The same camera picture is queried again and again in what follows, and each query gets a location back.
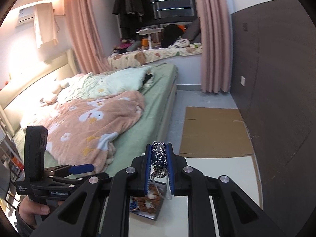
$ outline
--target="pink blanket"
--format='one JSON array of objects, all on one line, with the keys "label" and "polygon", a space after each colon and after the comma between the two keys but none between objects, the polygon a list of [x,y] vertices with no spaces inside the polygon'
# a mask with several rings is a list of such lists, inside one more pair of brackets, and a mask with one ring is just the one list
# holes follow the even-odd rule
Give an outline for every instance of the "pink blanket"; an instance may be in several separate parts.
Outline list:
[{"label": "pink blanket", "polygon": [[134,125],[144,110],[136,91],[55,105],[55,113],[36,122],[48,129],[47,150],[60,165],[91,163],[95,172],[111,164],[112,141]]}]

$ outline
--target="hanging clothes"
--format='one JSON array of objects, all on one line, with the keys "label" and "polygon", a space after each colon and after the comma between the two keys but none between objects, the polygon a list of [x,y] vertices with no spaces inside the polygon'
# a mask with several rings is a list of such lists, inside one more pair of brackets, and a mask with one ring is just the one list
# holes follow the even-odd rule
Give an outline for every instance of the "hanging clothes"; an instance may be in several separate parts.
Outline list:
[{"label": "hanging clothes", "polygon": [[58,44],[52,3],[38,3],[34,11],[34,31],[37,48],[52,42]]},{"label": "hanging clothes", "polygon": [[125,9],[127,14],[144,15],[144,9],[141,0],[125,0]]},{"label": "hanging clothes", "polygon": [[144,8],[144,15],[142,16],[142,22],[154,20],[154,8],[149,0],[141,0]]},{"label": "hanging clothes", "polygon": [[134,38],[140,28],[139,17],[136,13],[126,13],[126,0],[115,0],[113,14],[119,15],[122,39]]}]

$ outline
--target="air conditioner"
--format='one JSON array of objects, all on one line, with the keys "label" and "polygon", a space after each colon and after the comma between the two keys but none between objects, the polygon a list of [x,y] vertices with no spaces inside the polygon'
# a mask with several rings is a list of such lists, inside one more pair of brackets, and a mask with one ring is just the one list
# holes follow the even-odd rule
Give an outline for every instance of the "air conditioner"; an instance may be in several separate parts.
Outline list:
[{"label": "air conditioner", "polygon": [[19,11],[18,26],[34,20],[34,6],[30,6]]}]

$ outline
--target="black coat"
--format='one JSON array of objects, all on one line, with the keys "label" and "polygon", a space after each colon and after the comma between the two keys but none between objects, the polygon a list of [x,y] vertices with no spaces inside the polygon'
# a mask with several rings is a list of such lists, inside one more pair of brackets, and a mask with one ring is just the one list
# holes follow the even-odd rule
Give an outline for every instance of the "black coat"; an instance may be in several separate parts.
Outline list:
[{"label": "black coat", "polygon": [[119,15],[122,38],[129,39],[135,37],[137,29],[140,28],[139,17],[137,13],[126,13],[126,0],[115,0],[113,14]]},{"label": "black coat", "polygon": [[144,8],[141,0],[125,0],[126,13],[137,14],[137,16],[144,15]]}]

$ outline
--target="white table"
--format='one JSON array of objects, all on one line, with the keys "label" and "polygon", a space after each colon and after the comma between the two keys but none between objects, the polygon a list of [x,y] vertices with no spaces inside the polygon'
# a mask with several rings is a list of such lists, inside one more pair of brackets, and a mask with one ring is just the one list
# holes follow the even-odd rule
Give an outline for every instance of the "white table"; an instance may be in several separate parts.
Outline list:
[{"label": "white table", "polygon": [[[187,158],[186,160],[188,165],[200,170],[206,176],[218,178],[220,175],[228,175],[259,205],[257,179],[250,156],[220,159]],[[216,235],[219,236],[218,229],[215,229]],[[130,213],[129,236],[188,236],[187,197],[173,197],[172,200],[166,199],[156,222]]]}]

